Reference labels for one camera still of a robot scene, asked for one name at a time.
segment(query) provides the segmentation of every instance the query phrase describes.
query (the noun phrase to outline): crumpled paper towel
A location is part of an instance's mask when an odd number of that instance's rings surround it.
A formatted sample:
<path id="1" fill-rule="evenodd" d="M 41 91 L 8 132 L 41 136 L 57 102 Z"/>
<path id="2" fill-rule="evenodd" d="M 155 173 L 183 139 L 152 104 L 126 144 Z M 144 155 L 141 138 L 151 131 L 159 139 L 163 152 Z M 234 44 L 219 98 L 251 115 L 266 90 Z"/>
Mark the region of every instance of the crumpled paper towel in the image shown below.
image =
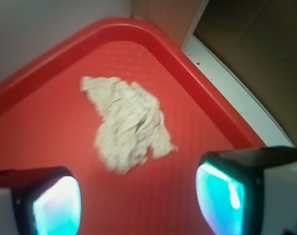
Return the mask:
<path id="1" fill-rule="evenodd" d="M 84 76 L 81 90 L 102 117 L 94 146 L 108 170 L 125 174 L 135 165 L 143 165 L 149 147 L 155 159 L 178 150 L 170 141 L 158 99 L 138 83 Z"/>

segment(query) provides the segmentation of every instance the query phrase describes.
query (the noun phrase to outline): wooden panel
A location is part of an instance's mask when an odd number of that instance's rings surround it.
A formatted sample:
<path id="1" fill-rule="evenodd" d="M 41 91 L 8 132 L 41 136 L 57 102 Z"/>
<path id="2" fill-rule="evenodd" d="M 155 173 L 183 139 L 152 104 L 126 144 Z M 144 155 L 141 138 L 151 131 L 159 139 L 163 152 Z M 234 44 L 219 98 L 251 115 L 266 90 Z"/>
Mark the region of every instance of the wooden panel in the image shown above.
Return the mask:
<path id="1" fill-rule="evenodd" d="M 195 35 L 297 146 L 297 1 L 210 0 Z"/>
<path id="2" fill-rule="evenodd" d="M 208 0 L 133 0 L 133 18 L 147 21 L 182 48 L 193 33 Z"/>

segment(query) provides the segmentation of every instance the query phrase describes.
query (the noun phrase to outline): cyan light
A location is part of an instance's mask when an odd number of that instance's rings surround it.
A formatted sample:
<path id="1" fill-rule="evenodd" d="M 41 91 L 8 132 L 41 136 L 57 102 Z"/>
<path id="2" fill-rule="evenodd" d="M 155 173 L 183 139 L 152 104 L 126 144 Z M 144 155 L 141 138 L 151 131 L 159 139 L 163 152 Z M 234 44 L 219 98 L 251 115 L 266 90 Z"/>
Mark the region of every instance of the cyan light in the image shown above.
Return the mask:
<path id="1" fill-rule="evenodd" d="M 38 235 L 75 235 L 80 226 L 81 193 L 76 179 L 62 177 L 33 203 Z"/>
<path id="2" fill-rule="evenodd" d="M 209 163 L 196 172 L 199 206 L 209 226 L 217 235 L 243 233 L 245 191 L 242 183 Z"/>

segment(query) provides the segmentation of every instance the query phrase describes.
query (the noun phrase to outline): tray rim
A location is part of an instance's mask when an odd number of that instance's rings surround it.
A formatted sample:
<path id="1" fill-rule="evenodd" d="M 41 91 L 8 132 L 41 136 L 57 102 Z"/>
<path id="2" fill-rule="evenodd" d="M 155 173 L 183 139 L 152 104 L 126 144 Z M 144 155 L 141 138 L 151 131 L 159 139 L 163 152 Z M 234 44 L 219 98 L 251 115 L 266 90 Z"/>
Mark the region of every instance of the tray rim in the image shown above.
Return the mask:
<path id="1" fill-rule="evenodd" d="M 0 84 L 0 116 L 90 51 L 112 41 L 130 41 L 147 48 L 234 148 L 265 146 L 241 115 L 162 31 L 130 18 L 95 22 L 7 78 Z"/>

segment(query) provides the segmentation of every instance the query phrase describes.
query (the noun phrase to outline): textured red plastic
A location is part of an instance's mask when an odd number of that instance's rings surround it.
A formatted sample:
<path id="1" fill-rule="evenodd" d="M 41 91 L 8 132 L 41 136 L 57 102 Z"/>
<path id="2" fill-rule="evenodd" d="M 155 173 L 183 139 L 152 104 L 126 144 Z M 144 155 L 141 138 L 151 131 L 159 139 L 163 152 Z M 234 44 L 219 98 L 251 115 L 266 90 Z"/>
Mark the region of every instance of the textured red plastic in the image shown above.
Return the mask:
<path id="1" fill-rule="evenodd" d="M 79 91 L 84 75 L 119 76 L 155 95 L 179 151 L 124 176 L 108 172 L 93 148 L 100 118 Z M 68 167 L 82 190 L 80 234 L 211 234 L 195 192 L 200 157 L 259 146 L 185 55 L 137 20 L 97 22 L 0 85 L 0 170 Z"/>

